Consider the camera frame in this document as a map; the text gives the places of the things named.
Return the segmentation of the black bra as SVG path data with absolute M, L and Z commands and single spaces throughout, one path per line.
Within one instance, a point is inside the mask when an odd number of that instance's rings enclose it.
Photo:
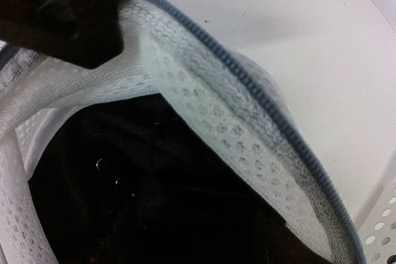
M 323 263 L 160 95 L 96 104 L 29 182 L 59 263 Z

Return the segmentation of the white mesh laundry bag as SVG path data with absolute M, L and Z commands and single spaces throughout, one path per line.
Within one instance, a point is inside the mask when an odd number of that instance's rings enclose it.
M 80 110 L 160 95 L 323 263 L 365 263 L 325 169 L 261 66 L 167 0 L 116 0 L 123 52 L 95 69 L 1 48 L 1 262 L 59 263 L 29 180 L 56 132 Z

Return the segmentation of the white plastic basket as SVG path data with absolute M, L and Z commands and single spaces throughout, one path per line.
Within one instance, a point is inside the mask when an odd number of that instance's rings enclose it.
M 367 263 L 395 263 L 395 175 L 382 180 L 361 215 Z

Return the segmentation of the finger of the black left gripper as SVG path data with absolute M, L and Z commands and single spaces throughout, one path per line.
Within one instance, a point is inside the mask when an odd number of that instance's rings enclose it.
M 1 40 L 86 69 L 124 50 L 116 0 L 1 0 Z

